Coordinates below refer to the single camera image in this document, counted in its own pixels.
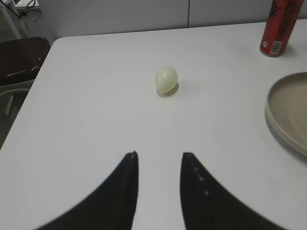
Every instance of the soda can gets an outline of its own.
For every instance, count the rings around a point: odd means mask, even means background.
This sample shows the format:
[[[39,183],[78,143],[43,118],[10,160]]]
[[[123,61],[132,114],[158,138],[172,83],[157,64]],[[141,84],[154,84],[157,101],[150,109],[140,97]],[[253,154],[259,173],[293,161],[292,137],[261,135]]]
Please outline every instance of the soda can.
[[[283,54],[304,0],[273,0],[260,51],[268,56]]]

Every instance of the barcode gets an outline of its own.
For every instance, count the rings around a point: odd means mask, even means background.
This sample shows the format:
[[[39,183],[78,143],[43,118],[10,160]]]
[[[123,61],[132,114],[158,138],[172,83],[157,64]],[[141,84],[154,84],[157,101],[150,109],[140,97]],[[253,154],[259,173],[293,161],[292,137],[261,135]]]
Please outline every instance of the barcode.
[[[283,44],[283,42],[273,42],[271,54],[279,54],[279,51],[282,47],[282,44]]]

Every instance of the egg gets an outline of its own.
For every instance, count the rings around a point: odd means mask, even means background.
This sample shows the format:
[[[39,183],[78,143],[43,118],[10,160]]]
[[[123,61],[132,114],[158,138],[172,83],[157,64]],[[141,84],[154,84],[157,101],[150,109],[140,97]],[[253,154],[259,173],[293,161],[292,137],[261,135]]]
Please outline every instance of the egg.
[[[165,66],[155,76],[155,86],[159,93],[171,91],[178,82],[178,74],[172,67]]]

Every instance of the plate rim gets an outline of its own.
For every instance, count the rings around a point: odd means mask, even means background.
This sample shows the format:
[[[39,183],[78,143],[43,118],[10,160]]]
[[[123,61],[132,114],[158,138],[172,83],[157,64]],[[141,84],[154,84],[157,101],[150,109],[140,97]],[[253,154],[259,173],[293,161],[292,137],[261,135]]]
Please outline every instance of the plate rim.
[[[290,136],[275,120],[271,108],[270,108],[270,103],[269,103],[269,98],[272,92],[272,89],[282,80],[289,78],[289,77],[293,77],[294,75],[298,75],[298,74],[306,74],[307,72],[296,72],[293,74],[289,74],[286,75],[280,79],[278,79],[277,81],[275,81],[273,83],[273,85],[270,87],[268,93],[267,93],[267,97],[266,97],[266,106],[265,106],[265,111],[266,111],[266,116],[268,118],[268,121],[270,122],[272,128],[275,130],[275,132],[281,137],[281,139],[283,141],[285,141],[290,147],[294,148],[297,152],[303,154],[304,156],[307,157],[307,146],[301,144],[300,142],[298,142],[297,140],[295,140],[292,136]]]

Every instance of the beige plate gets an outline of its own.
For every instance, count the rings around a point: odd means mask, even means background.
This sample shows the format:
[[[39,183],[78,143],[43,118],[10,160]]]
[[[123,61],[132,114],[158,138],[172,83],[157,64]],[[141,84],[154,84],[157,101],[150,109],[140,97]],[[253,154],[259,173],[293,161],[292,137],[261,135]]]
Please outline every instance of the beige plate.
[[[266,114],[277,134],[307,156],[307,72],[286,76],[271,87]]]

